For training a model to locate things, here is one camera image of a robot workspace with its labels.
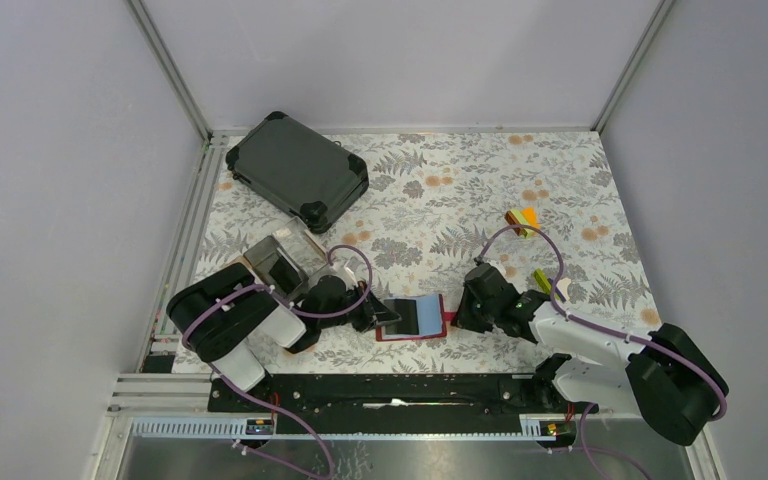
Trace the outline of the red leather card holder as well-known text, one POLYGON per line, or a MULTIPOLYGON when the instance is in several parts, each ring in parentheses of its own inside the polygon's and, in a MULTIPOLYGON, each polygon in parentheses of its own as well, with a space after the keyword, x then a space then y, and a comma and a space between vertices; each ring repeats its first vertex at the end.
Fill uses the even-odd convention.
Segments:
POLYGON ((385 299, 383 304, 397 313, 401 320, 379 327, 378 342, 396 342, 444 338, 455 313, 444 310, 440 294, 421 297, 385 299))

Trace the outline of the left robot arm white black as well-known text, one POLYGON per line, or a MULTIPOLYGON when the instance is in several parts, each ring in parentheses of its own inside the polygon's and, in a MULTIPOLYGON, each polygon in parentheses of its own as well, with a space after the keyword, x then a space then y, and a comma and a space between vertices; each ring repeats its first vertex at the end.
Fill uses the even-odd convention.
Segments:
POLYGON ((247 344, 263 335, 291 353, 315 345, 322 331, 350 326, 360 333, 402 321, 402 316, 371 292, 365 281, 350 287, 335 274, 315 280, 295 304, 279 288, 257 280, 242 263, 181 290, 166 307, 181 332, 181 343, 232 386, 232 398, 248 411, 269 401, 269 374, 247 344))

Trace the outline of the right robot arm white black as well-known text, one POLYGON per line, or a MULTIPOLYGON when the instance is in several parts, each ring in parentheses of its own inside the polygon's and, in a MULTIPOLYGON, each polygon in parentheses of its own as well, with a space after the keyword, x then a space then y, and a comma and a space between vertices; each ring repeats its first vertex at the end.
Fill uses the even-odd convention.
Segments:
POLYGON ((615 330, 565 312, 537 290, 520 292, 492 265, 465 277, 455 326, 555 349, 533 373, 535 402, 557 412, 569 402, 634 415, 664 439, 691 445, 722 416, 729 387, 680 327, 615 330))

